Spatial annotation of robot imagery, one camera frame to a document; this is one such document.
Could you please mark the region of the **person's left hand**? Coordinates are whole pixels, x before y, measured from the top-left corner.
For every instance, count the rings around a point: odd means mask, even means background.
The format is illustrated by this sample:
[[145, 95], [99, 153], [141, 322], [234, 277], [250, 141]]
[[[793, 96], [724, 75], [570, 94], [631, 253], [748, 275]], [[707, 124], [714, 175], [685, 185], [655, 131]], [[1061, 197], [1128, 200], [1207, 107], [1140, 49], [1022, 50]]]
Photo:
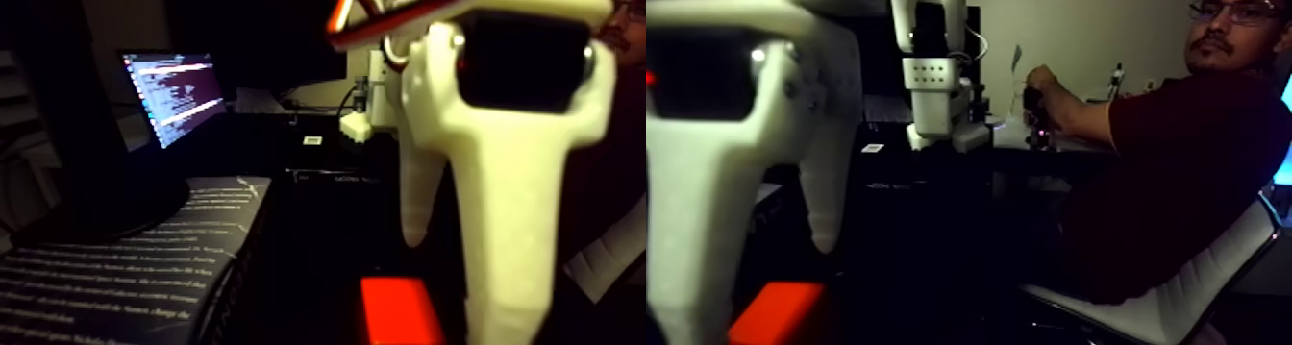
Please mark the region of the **person's left hand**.
[[1023, 90], [1025, 111], [1043, 111], [1045, 109], [1047, 92], [1053, 87], [1058, 87], [1058, 81], [1048, 65], [1040, 65], [1030, 70]]

